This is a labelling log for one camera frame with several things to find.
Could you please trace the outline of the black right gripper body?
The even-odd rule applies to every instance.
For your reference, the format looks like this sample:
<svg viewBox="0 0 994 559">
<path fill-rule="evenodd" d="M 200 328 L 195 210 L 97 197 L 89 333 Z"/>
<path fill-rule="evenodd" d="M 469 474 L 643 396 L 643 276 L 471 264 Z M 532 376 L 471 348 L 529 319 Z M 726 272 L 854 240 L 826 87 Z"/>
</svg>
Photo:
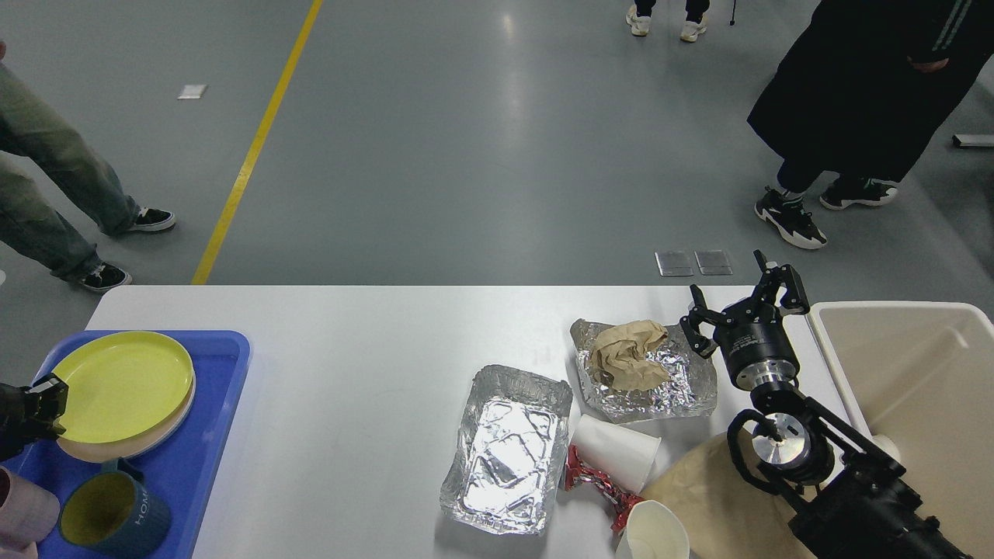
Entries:
<svg viewBox="0 0 994 559">
<path fill-rule="evenodd" d="M 743 391 L 774 381 L 793 382 L 800 364 L 783 318 L 750 318 L 719 325 L 714 340 L 721 348 L 732 385 Z"/>
</svg>

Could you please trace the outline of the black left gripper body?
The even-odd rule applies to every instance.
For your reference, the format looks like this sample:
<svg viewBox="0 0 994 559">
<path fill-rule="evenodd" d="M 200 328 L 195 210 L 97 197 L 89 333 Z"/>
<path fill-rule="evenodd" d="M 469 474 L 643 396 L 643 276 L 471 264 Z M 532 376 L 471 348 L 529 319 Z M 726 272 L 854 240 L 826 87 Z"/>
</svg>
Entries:
<svg viewBox="0 0 994 559">
<path fill-rule="evenodd" d="M 21 387 L 1 384 L 1 460 L 10 460 L 32 443 L 26 435 L 29 397 Z"/>
</svg>

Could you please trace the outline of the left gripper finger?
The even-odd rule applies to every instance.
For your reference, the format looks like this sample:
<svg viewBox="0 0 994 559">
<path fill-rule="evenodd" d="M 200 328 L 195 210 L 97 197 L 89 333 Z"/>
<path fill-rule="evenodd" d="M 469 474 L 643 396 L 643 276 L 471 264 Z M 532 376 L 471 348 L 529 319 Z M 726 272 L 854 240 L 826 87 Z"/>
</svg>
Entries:
<svg viewBox="0 0 994 559">
<path fill-rule="evenodd" d="M 25 436 L 37 439 L 59 439 L 65 427 L 60 423 L 65 413 L 70 387 L 50 373 L 39 379 L 25 393 Z"/>
</svg>

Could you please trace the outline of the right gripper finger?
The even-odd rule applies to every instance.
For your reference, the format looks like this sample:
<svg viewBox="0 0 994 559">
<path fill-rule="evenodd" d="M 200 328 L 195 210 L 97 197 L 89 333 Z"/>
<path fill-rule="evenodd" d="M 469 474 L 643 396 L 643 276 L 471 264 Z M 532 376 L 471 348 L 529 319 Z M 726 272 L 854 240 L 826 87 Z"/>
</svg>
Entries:
<svg viewBox="0 0 994 559">
<path fill-rule="evenodd" d="M 810 311 L 805 286 L 792 265 L 770 261 L 760 250 L 753 252 L 761 277 L 752 292 L 757 312 L 770 311 L 777 316 L 805 315 Z"/>
<path fill-rule="evenodd" d="M 710 359 L 714 351 L 718 349 L 718 343 L 703 335 L 700 332 L 700 326 L 707 323 L 714 328 L 728 327 L 731 325 L 731 316 L 707 307 L 704 293 L 696 284 L 691 284 L 689 289 L 691 290 L 692 304 L 688 314 L 680 319 L 680 327 L 693 352 L 703 359 Z"/>
</svg>

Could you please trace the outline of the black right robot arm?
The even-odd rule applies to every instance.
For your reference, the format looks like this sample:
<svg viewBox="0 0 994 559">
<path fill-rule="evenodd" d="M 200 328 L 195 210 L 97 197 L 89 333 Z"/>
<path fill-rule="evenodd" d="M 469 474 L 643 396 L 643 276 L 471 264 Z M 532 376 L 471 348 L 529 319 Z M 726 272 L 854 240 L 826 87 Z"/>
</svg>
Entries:
<svg viewBox="0 0 994 559">
<path fill-rule="evenodd" d="M 693 352 L 720 350 L 732 386 L 749 393 L 725 433 L 732 466 L 747 484 L 793 509 L 788 527 L 818 558 L 962 558 L 937 517 L 917 515 L 919 493 L 905 468 L 798 386 L 800 362 L 784 319 L 808 314 L 805 287 L 791 265 L 755 251 L 761 277 L 723 311 L 691 287 L 680 326 Z"/>
</svg>

